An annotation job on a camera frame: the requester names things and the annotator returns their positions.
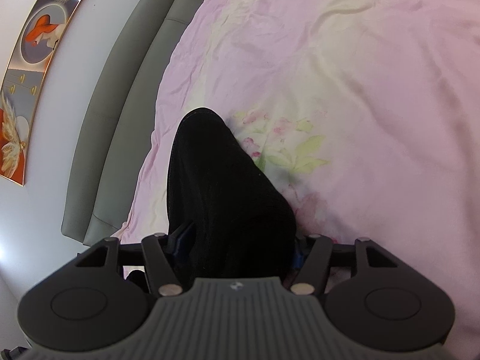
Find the pink floral duvet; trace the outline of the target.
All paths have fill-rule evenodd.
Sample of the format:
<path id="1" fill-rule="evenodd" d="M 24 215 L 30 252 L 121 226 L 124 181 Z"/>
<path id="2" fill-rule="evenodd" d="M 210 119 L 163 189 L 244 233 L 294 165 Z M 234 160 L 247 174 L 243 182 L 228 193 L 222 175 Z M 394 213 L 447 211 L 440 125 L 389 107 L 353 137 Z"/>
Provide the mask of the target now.
<path id="1" fill-rule="evenodd" d="M 204 0 L 161 80 L 122 242 L 166 230 L 169 151 L 197 107 L 302 231 L 367 236 L 441 287 L 448 349 L 479 354 L 479 0 Z"/>

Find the grey upholstered headboard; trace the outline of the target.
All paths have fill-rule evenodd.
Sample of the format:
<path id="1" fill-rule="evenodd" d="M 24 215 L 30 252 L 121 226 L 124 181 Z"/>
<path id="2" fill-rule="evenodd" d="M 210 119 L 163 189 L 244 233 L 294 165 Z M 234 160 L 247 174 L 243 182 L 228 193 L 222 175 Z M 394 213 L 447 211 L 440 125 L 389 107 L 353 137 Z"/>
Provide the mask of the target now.
<path id="1" fill-rule="evenodd" d="M 89 101 L 72 160 L 61 233 L 93 245 L 126 221 L 151 148 L 158 88 L 203 0 L 140 0 Z"/>

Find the framed wall painting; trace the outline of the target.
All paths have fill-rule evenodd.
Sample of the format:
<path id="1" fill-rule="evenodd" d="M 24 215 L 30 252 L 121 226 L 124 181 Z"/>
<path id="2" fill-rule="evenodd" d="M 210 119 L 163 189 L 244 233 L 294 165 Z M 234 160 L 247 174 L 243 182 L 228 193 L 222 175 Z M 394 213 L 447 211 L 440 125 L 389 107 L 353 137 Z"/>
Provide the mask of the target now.
<path id="1" fill-rule="evenodd" d="M 25 184 L 29 140 L 50 63 L 82 0 L 37 0 L 1 83 L 1 177 Z"/>

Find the black pants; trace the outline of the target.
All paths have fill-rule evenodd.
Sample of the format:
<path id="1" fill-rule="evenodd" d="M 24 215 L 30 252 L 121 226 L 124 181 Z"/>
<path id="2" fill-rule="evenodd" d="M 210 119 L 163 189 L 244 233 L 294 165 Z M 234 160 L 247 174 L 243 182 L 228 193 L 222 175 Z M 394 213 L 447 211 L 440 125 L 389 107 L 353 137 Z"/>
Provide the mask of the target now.
<path id="1" fill-rule="evenodd" d="M 294 270 L 294 211 L 208 108 L 188 113 L 176 131 L 167 212 L 166 257 L 184 289 L 197 278 L 284 281 Z"/>

